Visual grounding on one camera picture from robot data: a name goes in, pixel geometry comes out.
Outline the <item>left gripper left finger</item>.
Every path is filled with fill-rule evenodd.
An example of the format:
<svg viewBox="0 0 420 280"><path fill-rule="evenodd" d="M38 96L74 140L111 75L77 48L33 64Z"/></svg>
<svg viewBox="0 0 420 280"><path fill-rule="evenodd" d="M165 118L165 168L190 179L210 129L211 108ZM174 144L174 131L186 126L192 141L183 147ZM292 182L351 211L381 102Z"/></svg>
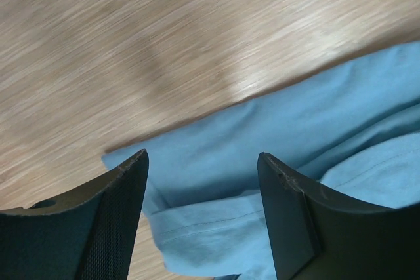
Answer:
<svg viewBox="0 0 420 280"><path fill-rule="evenodd" d="M2 279L126 279L149 159L140 150L84 184L1 211Z"/></svg>

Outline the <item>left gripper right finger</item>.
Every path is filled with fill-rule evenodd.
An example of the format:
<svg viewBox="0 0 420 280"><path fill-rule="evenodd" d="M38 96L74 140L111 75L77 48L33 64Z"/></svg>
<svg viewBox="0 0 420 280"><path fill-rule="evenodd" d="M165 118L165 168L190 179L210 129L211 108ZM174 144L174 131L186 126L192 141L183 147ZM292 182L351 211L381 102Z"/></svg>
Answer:
<svg viewBox="0 0 420 280"><path fill-rule="evenodd" d="M257 169L278 279L419 278L418 204L355 199L269 153Z"/></svg>

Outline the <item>grey-blue t shirt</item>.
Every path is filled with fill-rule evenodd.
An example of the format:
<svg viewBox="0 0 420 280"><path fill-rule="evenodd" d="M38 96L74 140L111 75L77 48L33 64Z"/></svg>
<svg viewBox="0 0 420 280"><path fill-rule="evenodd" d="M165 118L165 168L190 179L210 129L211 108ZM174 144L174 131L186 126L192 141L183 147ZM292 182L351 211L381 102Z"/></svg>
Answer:
<svg viewBox="0 0 420 280"><path fill-rule="evenodd" d="M385 49L102 157L146 149L143 212L172 273L273 279L257 178L271 153L349 196L419 201L419 43Z"/></svg>

